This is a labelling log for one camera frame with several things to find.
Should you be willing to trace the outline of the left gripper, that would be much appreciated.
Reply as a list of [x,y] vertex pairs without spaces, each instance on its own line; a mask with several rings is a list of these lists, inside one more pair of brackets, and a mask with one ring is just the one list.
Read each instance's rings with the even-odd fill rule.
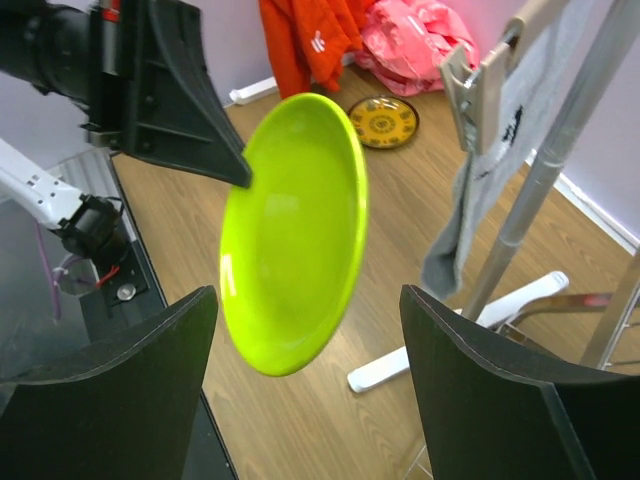
[[205,59],[201,10],[183,1],[1,3],[1,72],[86,115],[90,144],[247,188],[244,143]]

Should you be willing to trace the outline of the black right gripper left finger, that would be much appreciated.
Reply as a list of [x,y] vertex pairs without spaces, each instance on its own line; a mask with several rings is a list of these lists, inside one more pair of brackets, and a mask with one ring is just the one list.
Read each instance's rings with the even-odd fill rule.
[[[217,305],[213,287],[193,295]],[[196,347],[207,367],[211,344]],[[112,391],[123,386],[136,348],[125,338],[96,341],[1,382],[4,479],[116,479],[123,465],[108,419]]]

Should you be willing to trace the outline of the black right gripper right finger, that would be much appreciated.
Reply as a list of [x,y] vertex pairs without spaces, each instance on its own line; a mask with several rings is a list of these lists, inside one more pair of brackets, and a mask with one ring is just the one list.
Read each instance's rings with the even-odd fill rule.
[[529,349],[420,287],[399,298],[437,479],[635,479],[639,380]]

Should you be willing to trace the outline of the lime green plate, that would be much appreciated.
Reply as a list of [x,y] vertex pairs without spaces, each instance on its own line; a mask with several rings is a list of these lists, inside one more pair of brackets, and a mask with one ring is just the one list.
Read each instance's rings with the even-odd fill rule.
[[316,93],[278,103],[244,155],[253,180],[227,197],[221,304],[243,360],[284,377],[323,351],[354,295],[368,232],[366,158],[345,111]]

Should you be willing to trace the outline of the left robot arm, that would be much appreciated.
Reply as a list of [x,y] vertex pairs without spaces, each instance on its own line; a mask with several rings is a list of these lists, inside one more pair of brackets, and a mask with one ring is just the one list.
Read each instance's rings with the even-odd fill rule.
[[[47,1],[1,5],[1,70],[86,117],[88,142],[152,165],[246,188],[243,142],[209,77],[201,12],[183,1],[98,1],[88,10]],[[74,187],[8,143],[6,194],[64,248],[110,269],[127,257],[121,210]]]

